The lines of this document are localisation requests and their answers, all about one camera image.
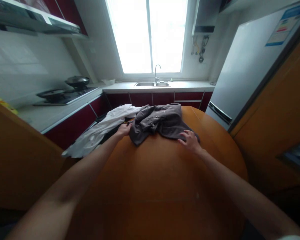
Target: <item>countertop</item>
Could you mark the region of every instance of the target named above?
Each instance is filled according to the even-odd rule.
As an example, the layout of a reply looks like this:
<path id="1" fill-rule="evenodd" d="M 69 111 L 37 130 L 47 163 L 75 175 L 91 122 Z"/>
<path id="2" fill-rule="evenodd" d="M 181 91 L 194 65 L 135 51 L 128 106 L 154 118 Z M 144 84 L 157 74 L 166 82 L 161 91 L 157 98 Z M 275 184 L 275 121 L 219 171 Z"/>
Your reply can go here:
<path id="1" fill-rule="evenodd" d="M 119 93 L 119 92 L 174 92 L 174 91 L 213 91 L 215 86 L 210 85 L 207 81 L 174 81 L 169 82 L 171 87 L 133 87 L 136 81 L 115 83 L 106 86 L 104 83 L 91 84 L 89 87 L 99 87 L 97 90 L 90 92 L 81 99 L 65 106 L 25 106 L 17 109 L 18 116 L 29 123 L 33 128 L 41 133 L 47 132 L 52 126 L 62 122 L 69 115 L 76 112 L 89 101 L 93 100 L 102 92 Z"/>

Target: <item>sink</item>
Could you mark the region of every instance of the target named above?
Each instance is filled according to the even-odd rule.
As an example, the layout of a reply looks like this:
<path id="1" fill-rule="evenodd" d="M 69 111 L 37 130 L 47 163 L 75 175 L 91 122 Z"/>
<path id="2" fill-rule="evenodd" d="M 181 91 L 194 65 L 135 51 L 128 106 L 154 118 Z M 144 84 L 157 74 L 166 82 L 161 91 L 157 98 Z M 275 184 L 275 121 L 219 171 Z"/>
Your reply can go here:
<path id="1" fill-rule="evenodd" d="M 137 83 L 134 87 L 153 87 L 154 83 L 153 82 L 142 82 L 142 83 Z"/>
<path id="2" fill-rule="evenodd" d="M 156 83 L 156 86 L 169 86 L 169 83 Z"/>
<path id="3" fill-rule="evenodd" d="M 170 87 L 169 83 L 138 82 L 133 87 Z"/>

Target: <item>white refrigerator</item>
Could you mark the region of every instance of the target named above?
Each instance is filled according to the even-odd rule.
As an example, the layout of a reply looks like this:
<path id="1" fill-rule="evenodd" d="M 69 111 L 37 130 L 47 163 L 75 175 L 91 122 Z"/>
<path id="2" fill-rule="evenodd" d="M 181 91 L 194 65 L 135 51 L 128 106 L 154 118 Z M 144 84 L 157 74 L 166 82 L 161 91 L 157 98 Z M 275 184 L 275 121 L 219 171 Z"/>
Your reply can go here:
<path id="1" fill-rule="evenodd" d="M 206 113 L 230 132 L 299 39 L 300 2 L 240 25 Z"/>

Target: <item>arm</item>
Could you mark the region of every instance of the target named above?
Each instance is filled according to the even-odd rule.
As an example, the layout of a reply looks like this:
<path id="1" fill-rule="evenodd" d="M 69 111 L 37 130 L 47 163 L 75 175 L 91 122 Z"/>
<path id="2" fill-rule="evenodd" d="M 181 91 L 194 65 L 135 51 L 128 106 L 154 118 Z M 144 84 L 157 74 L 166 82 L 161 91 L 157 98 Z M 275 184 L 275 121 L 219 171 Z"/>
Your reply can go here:
<path id="1" fill-rule="evenodd" d="M 213 172 L 234 204 L 266 239 L 279 239 L 288 235 L 300 236 L 300 228 L 268 198 L 219 163 L 202 149 L 194 133 L 181 133 L 187 142 L 178 139 L 186 149 L 196 154 Z"/>
<path id="2" fill-rule="evenodd" d="M 122 124 L 117 133 L 63 174 L 18 222 L 7 240 L 64 239 L 75 207 L 131 126 Z"/>

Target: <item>window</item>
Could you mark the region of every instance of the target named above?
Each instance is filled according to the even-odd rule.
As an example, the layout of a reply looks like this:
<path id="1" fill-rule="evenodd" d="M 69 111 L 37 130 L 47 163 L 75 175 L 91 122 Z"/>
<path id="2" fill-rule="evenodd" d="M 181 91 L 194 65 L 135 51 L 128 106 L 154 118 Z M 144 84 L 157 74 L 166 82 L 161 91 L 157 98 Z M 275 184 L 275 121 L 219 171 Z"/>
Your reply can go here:
<path id="1" fill-rule="evenodd" d="M 106 2 L 123 73 L 181 71 L 187 0 Z"/>

